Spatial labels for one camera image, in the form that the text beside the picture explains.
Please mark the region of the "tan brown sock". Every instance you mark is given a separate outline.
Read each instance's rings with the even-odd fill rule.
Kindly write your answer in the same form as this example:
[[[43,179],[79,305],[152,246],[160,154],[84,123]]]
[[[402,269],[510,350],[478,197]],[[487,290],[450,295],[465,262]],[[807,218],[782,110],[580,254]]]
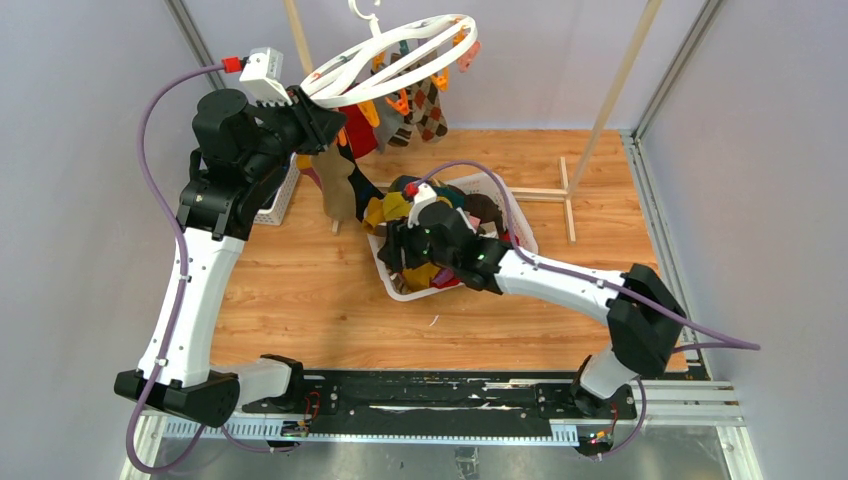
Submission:
[[[332,220],[346,221],[356,215],[355,192],[349,177],[354,163],[344,158],[336,146],[312,157],[322,192],[324,213]]]

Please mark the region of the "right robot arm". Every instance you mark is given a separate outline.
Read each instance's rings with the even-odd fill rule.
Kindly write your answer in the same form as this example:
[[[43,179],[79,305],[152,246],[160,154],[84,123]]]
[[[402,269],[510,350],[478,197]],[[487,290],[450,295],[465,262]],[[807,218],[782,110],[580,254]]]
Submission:
[[[532,297],[586,315],[607,327],[609,344],[589,356],[571,389],[574,408],[594,417],[617,390],[641,377],[663,374],[677,346],[685,313],[652,268],[592,270],[553,261],[500,238],[482,235],[464,214],[442,203],[377,227],[378,257],[393,273],[433,265],[464,286],[498,295]]]

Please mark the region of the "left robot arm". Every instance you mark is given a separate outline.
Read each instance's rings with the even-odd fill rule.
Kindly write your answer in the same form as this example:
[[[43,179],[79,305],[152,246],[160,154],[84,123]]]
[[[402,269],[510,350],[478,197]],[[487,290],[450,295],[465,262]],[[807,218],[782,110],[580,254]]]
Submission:
[[[293,156],[322,152],[346,122],[301,89],[290,94],[287,105],[251,103],[235,89],[198,102],[192,121],[198,146],[175,215],[165,302],[138,365],[116,376],[117,395],[213,428],[258,400],[270,399],[286,413],[305,404],[297,361],[266,354],[242,365],[210,362],[224,293],[258,211],[282,186]]]

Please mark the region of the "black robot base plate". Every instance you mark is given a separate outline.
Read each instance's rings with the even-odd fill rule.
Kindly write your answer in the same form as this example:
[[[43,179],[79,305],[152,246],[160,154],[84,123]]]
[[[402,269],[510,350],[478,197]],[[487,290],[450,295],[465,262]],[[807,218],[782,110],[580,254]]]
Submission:
[[[609,427],[637,418],[631,388],[583,412],[570,371],[309,370],[297,400],[258,400],[250,414],[313,423],[314,434],[400,438],[531,439],[563,420]]]

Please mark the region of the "white round clip hanger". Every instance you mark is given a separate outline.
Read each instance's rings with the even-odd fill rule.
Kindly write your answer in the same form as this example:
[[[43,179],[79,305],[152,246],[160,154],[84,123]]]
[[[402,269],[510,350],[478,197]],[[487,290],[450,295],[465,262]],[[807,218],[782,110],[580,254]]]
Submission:
[[[369,36],[310,72],[300,87],[316,104],[357,106],[428,83],[445,92],[453,71],[470,69],[481,48],[475,19],[441,14],[385,30],[377,14],[356,1],[349,11],[367,24]]]

